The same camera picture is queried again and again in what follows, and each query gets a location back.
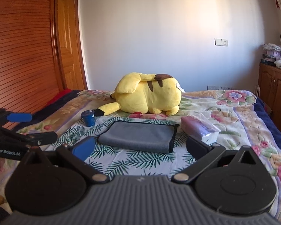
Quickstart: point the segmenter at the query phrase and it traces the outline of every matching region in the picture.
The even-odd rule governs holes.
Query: navy blanket
[[[281,132],[265,112],[264,103],[259,98],[256,100],[256,104],[254,104],[254,111],[257,113],[257,116],[264,121],[266,127],[271,131],[276,144],[281,149]]]
[[[63,97],[59,98],[54,103],[46,106],[42,110],[39,110],[38,112],[33,114],[32,115],[32,120],[30,122],[19,123],[12,130],[13,131],[19,131],[22,128],[25,128],[25,127],[33,125],[33,124],[37,124],[37,123],[45,120],[48,116],[52,115],[58,109],[63,107],[67,102],[69,102],[70,100],[76,98],[78,96],[79,92],[80,92],[80,90],[71,91],[70,93],[68,93],[68,94],[64,95]]]

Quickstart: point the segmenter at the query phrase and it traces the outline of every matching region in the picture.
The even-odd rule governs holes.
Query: white wall
[[[262,43],[280,43],[275,0],[80,0],[91,89],[130,72],[167,73],[186,91],[253,90]],[[228,47],[214,38],[228,39]]]
[[[84,71],[85,71],[85,78],[86,78],[86,83],[87,87],[90,89],[89,85],[89,77],[87,73],[87,67],[86,67],[86,60],[85,60],[85,53],[84,53],[84,43],[83,43],[83,37],[84,33],[82,30],[82,21],[81,21],[81,0],[78,0],[78,20],[79,20],[79,31],[80,31],[80,42],[81,42],[81,51],[82,51],[82,59],[83,59],[83,64],[84,64]]]

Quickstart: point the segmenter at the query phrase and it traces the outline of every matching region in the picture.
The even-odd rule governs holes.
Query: yellow plush toy
[[[171,116],[179,110],[181,92],[184,90],[178,81],[168,74],[129,73],[111,95],[116,102],[97,108],[95,116],[106,116],[120,109],[143,114],[165,111],[167,116]]]

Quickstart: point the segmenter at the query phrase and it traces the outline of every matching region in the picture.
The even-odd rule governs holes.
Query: wooden wardrobe
[[[34,113],[64,89],[56,0],[0,0],[0,108]]]
[[[260,64],[260,98],[273,110],[271,119],[281,132],[281,69]]]

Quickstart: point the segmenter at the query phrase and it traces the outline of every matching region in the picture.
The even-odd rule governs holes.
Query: floral bedspread
[[[202,113],[220,130],[217,142],[227,149],[238,150],[250,145],[259,156],[277,186],[277,196],[270,213],[281,222],[281,150],[271,132],[254,111],[255,97],[248,91],[199,91],[184,93],[179,112],[171,117],[164,113],[126,113],[121,110],[106,117],[96,118],[96,125],[86,127],[80,119],[84,110],[95,109],[112,102],[107,91],[82,91],[80,96],[43,122],[20,130],[22,134],[57,131],[58,141],[47,150],[68,143],[77,143],[86,136],[98,136],[114,121],[180,123],[182,116]],[[171,177],[195,160],[186,150],[187,135],[178,128],[173,153],[160,154],[124,150],[96,144],[95,151],[85,162],[101,172],[114,175],[157,175]]]

